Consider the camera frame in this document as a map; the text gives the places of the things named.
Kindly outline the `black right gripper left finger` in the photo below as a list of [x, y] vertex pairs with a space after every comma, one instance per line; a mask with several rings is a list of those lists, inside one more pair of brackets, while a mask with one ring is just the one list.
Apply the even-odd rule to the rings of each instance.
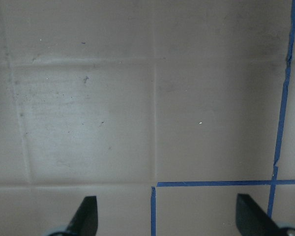
[[86, 196], [64, 231], [65, 236], [95, 236], [98, 230], [97, 197]]

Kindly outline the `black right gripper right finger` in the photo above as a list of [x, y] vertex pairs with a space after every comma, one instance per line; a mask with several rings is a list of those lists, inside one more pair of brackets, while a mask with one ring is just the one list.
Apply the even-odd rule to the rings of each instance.
[[241, 236], [286, 236], [248, 194], [236, 198], [236, 227]]

